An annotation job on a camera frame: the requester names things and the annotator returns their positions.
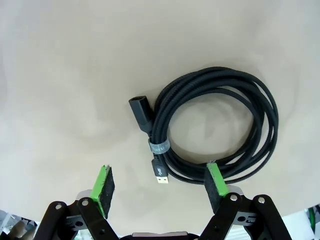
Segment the table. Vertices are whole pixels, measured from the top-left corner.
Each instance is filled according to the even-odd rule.
[[[283,216],[320,201],[316,1],[5,0],[0,11],[1,209],[40,221],[110,164],[117,233],[201,232],[205,188],[157,183],[128,100],[153,104],[175,78],[211,66],[257,76],[279,110],[271,160],[236,185],[270,195]],[[251,121],[235,100],[204,96],[177,111],[169,137],[204,162],[237,149]]]

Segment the usb logo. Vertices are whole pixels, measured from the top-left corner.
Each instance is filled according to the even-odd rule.
[[[157,170],[158,170],[158,174],[159,174],[160,176],[162,176],[161,168],[157,168]]]

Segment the usb connector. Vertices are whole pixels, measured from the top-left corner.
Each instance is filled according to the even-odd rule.
[[[159,184],[168,184],[168,172],[165,166],[159,161],[159,159],[154,158],[151,161],[154,175]]]

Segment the green tape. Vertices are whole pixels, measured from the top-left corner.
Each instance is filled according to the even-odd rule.
[[[110,170],[110,166],[109,165],[108,166],[103,165],[101,167],[99,175],[96,178],[95,184],[94,184],[93,189],[92,189],[91,194],[90,194],[90,198],[95,203],[97,203],[97,205],[98,205],[98,207],[100,209],[100,212],[101,212],[101,214],[102,214],[102,216],[104,218],[105,218],[105,214],[104,214],[104,211],[103,211],[102,204],[100,202],[99,196],[100,196],[100,194],[102,192],[102,189],[103,189],[104,185],[106,184],[106,179],[107,179],[109,170]]]
[[[216,163],[209,162],[206,164],[206,167],[209,169],[209,172],[211,174],[211,177],[213,178],[218,194],[222,197],[227,195],[229,193],[229,189],[224,181],[224,178],[221,175],[218,165]]]

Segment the bolt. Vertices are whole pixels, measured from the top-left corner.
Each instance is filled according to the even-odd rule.
[[[88,200],[83,200],[83,201],[82,201],[82,205],[83,205],[83,206],[87,206],[88,204],[89,204]]]
[[[231,196],[230,196],[230,199],[231,199],[232,201],[237,201],[238,197],[237,197],[236,195],[231,195]]]
[[[258,198],[258,202],[261,204],[264,204],[266,202],[266,200],[261,196]]]

